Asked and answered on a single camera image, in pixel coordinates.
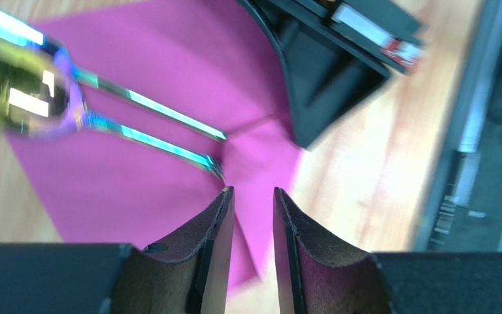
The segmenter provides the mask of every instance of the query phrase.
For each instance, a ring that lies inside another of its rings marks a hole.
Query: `tweezer tip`
[[[217,162],[216,160],[213,160],[212,158],[208,157],[209,160],[209,170],[212,172],[212,174],[219,178],[222,182],[224,182],[224,174],[222,173],[222,165],[220,162]]]

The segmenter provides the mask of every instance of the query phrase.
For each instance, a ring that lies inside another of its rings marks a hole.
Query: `black plastic object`
[[[314,0],[237,0],[278,54],[290,102],[293,136],[308,147],[330,124],[381,87],[390,71],[405,71]],[[389,0],[347,1],[398,39],[419,43],[419,23]]]
[[[0,313],[223,313],[233,189],[145,248],[0,244]]]
[[[367,253],[275,190],[281,314],[502,313],[502,253]]]

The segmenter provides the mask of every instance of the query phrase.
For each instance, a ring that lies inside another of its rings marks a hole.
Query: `wooden surface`
[[[136,1],[0,0],[0,9],[32,21]],[[305,153],[292,192],[319,223],[368,251],[409,248],[481,1],[396,2],[427,26],[425,60],[326,132]],[[0,241],[61,241],[2,135]],[[271,254],[263,281],[242,288],[227,313],[277,312]]]

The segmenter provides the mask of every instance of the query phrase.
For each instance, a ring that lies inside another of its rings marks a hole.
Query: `magenta paper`
[[[156,113],[84,88],[89,106],[120,123],[210,154],[235,187],[230,288],[261,273],[272,237],[273,189],[288,188],[299,149],[275,51],[235,0],[162,0],[37,27],[106,79],[227,133],[221,145]],[[50,142],[9,137],[67,242],[131,242],[172,232],[223,184],[166,153],[81,131]]]

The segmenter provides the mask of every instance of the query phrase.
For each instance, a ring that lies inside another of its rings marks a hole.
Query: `screw hole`
[[[164,243],[153,243],[149,244],[144,248],[144,252],[146,253],[162,253],[168,249],[168,245]]]

